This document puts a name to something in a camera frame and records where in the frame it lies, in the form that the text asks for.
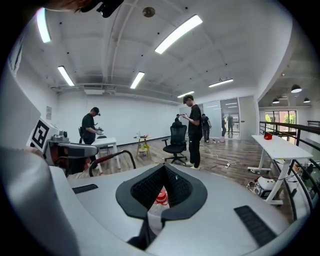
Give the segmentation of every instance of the black pants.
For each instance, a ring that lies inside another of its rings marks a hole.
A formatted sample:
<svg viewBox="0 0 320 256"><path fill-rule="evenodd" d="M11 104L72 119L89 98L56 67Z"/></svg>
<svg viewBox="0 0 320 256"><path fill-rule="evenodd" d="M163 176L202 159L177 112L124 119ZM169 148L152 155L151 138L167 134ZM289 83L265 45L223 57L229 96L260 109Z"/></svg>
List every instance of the black pants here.
<svg viewBox="0 0 320 256"><path fill-rule="evenodd" d="M234 133L234 124L233 123L228 123L228 134L230 133L230 128L231 128L231 133Z"/></svg>
<svg viewBox="0 0 320 256"><path fill-rule="evenodd" d="M189 152L190 152L190 163L194 164L195 168L200 165L200 140L202 134L189 136Z"/></svg>
<svg viewBox="0 0 320 256"><path fill-rule="evenodd" d="M222 137L225 136L226 131L227 131L226 127L225 127L225 126L222 126Z"/></svg>
<svg viewBox="0 0 320 256"><path fill-rule="evenodd" d="M204 137L204 142L209 140L209 134L210 134L210 129L209 127L203 127L203 137Z"/></svg>
<svg viewBox="0 0 320 256"><path fill-rule="evenodd" d="M83 142L84 142L84 144L87 144L87 145L91 145L92 143L94 143L94 141L95 141L95 139L88 139L88 138L84 138L83 139ZM90 160L91 160L91 163L94 161L94 160L96 160L96 156L95 155L92 155L92 156L90 156Z"/></svg>

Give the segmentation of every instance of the black armrest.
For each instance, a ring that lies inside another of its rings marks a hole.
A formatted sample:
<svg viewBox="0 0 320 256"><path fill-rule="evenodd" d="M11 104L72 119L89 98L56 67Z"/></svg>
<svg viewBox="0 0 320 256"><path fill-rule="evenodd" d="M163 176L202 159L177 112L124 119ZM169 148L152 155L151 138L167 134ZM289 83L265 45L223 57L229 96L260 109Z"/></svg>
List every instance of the black armrest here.
<svg viewBox="0 0 320 256"><path fill-rule="evenodd" d="M168 138L163 138L163 139L161 140L161 141L163 141L163 142L165 143L165 146L166 146L166 147L168 146L167 140L168 140Z"/></svg>

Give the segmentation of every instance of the red object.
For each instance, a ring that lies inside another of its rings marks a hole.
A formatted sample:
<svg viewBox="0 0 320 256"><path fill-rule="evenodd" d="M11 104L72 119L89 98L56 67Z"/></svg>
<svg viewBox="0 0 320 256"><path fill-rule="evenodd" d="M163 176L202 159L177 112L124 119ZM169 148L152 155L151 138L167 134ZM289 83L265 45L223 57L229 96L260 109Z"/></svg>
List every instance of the red object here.
<svg viewBox="0 0 320 256"><path fill-rule="evenodd" d="M265 140L272 140L272 134L269 134L269 133L268 133L268 134L265 134L265 135L264 135L264 139L265 139Z"/></svg>
<svg viewBox="0 0 320 256"><path fill-rule="evenodd" d="M161 189L161 191L160 191L160 193L159 193L159 195L157 196L157 198L156 198L155 201L156 201L158 204L163 204L163 203L165 203L167 200L168 200L168 198L167 198L166 191L164 191L163 189Z"/></svg>

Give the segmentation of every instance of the air vent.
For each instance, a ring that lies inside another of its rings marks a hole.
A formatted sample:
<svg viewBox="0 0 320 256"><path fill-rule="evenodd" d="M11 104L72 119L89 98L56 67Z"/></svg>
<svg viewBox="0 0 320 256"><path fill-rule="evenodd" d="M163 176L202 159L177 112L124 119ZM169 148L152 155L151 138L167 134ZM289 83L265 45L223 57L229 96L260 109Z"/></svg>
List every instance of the air vent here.
<svg viewBox="0 0 320 256"><path fill-rule="evenodd" d="M102 95L105 92L102 84L86 84L83 89L87 95Z"/></svg>

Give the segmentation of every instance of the tree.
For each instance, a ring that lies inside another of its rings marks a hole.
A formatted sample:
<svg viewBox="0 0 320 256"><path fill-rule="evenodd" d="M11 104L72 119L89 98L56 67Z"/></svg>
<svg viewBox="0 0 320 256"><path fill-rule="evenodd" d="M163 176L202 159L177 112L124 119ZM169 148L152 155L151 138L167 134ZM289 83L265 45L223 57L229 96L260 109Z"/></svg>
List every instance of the tree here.
<svg viewBox="0 0 320 256"><path fill-rule="evenodd" d="M268 114L265 115L265 121L266 122L271 122L271 118Z"/></svg>
<svg viewBox="0 0 320 256"><path fill-rule="evenodd" d="M288 120L288 115L286 114L284 116L284 123L285 124L295 124L296 122L296 115L295 114L290 114L289 115L289 120Z"/></svg>

